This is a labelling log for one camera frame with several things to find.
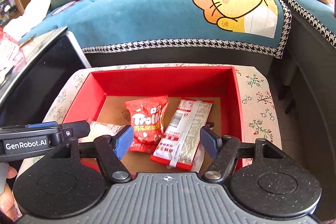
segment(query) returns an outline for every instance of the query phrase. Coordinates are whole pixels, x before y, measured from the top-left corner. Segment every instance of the gray textured handle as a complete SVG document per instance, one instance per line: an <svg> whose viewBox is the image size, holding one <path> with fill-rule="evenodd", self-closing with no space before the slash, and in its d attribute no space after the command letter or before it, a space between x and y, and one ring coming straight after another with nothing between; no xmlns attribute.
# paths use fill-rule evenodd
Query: gray textured handle
<svg viewBox="0 0 336 224"><path fill-rule="evenodd" d="M196 173L140 173L127 184L115 184L91 210L67 219L43 220L28 215L17 224L317 224L310 216L294 220L263 219L245 212L224 188L198 179Z"/></svg>
<svg viewBox="0 0 336 224"><path fill-rule="evenodd" d="M8 166L8 163L0 162L0 194L2 194L5 190Z"/></svg>

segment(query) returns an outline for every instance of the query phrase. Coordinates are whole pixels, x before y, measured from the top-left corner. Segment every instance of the white cloth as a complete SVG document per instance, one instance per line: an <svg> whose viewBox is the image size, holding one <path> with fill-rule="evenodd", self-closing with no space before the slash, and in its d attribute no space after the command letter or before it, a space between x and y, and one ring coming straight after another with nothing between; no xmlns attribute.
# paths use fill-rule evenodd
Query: white cloth
<svg viewBox="0 0 336 224"><path fill-rule="evenodd" d="M246 33L274 38L277 23L278 16L269 8L259 5L245 16L244 27Z"/></svg>
<svg viewBox="0 0 336 224"><path fill-rule="evenodd" d="M3 29L19 41L27 32L37 26L46 17L51 0L31 0L22 16L12 19Z"/></svg>

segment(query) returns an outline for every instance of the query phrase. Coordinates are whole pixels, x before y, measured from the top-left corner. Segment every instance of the metal screw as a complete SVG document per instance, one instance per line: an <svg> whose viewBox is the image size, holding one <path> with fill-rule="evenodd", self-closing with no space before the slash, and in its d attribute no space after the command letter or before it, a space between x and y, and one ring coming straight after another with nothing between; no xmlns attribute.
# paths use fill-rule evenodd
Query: metal screw
<svg viewBox="0 0 336 224"><path fill-rule="evenodd" d="M125 171L117 171L112 174L112 177L116 180L124 180L129 177L128 173Z"/></svg>
<svg viewBox="0 0 336 224"><path fill-rule="evenodd" d="M217 171L208 171L208 172L205 172L204 175L207 179L213 179L213 180L217 180L222 177L222 174Z"/></svg>

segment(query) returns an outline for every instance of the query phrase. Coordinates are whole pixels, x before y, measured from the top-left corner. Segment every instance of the cartoon lion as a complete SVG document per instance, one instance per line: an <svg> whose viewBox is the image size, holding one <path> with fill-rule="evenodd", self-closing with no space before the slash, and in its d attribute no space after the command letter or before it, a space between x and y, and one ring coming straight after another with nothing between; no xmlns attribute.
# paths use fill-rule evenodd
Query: cartoon lion
<svg viewBox="0 0 336 224"><path fill-rule="evenodd" d="M274 38L278 8L274 0L193 0L211 24L231 32Z"/></svg>

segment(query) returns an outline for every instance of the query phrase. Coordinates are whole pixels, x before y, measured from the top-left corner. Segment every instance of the cardboard box bottom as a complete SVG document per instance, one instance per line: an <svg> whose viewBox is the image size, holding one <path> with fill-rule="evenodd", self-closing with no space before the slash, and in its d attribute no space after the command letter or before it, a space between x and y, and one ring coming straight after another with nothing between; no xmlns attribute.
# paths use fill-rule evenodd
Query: cardboard box bottom
<svg viewBox="0 0 336 224"><path fill-rule="evenodd" d="M127 97L127 96L107 96L105 103L101 109L98 116L98 122L112 123L120 126L130 123L130 114L126 109L125 102L131 100L137 100L146 97ZM194 100L210 100L214 101L211 112L209 114L208 121L214 122L215 126L213 131L218 135L221 134L222 121L221 120L221 99L219 97L186 97L188 99ZM181 97L169 97L168 107L164 115L164 127L167 128L170 120L172 119L177 107L179 106ZM137 172L147 172L147 173L180 173L183 172L181 169L167 168L165 165L156 163L150 160L151 154L140 153L140 152L130 152L128 151L125 157L121 160L126 168L135 175ZM95 164L93 159L85 159L86 162ZM205 152L203 165L201 167L200 173L204 171L211 164L212 159Z"/></svg>

